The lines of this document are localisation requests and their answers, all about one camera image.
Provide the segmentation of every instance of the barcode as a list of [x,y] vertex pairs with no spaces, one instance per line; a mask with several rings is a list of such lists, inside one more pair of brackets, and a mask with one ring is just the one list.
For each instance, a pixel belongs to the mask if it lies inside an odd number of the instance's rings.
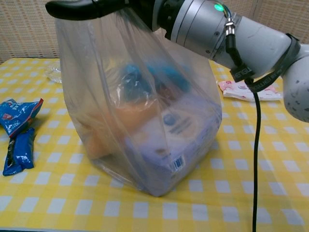
[[177,172],[184,167],[184,160],[183,157],[180,156],[179,158],[174,160],[174,170]]

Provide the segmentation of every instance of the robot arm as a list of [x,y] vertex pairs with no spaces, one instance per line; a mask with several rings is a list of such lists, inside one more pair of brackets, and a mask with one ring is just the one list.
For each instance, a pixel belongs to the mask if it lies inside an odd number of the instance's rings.
[[[309,45],[244,16],[223,12],[211,0],[79,0],[51,1],[48,13],[57,18],[86,20],[102,17],[123,7],[132,7],[153,31],[164,28],[166,38],[225,67],[234,79],[250,74],[257,78],[274,71],[283,77],[287,111],[309,122]],[[236,50],[243,61],[239,69],[226,46],[235,35]]]

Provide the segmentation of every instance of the plastic wrap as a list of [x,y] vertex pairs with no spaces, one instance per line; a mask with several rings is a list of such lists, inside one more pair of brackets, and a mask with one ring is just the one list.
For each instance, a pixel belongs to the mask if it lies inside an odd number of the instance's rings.
[[131,9],[56,20],[65,103],[92,162],[154,196],[205,156],[222,121],[208,60]]

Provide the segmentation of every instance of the yellow checkered tablecloth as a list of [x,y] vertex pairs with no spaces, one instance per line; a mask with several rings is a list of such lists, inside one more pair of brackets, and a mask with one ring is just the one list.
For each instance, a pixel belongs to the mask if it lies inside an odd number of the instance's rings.
[[[74,129],[61,84],[44,77],[54,59],[14,58],[0,65],[0,102],[44,104],[35,168],[0,177],[0,229],[102,232],[249,232],[253,203],[255,105],[222,99],[223,123],[206,158],[174,191],[149,196],[94,168]],[[211,63],[218,81],[226,68]],[[276,85],[282,89],[282,81]],[[262,103],[258,231],[309,231],[309,124],[282,101]],[[0,169],[8,137],[0,129]]]

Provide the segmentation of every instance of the blue snack wrapper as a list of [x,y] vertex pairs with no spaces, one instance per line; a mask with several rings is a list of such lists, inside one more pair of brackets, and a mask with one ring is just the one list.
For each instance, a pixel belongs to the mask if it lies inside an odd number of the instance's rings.
[[14,138],[23,131],[38,114],[43,99],[37,102],[17,103],[14,99],[0,104],[0,124],[10,138]]
[[8,154],[4,163],[3,175],[14,175],[33,165],[34,129],[29,128],[25,133],[10,139]]

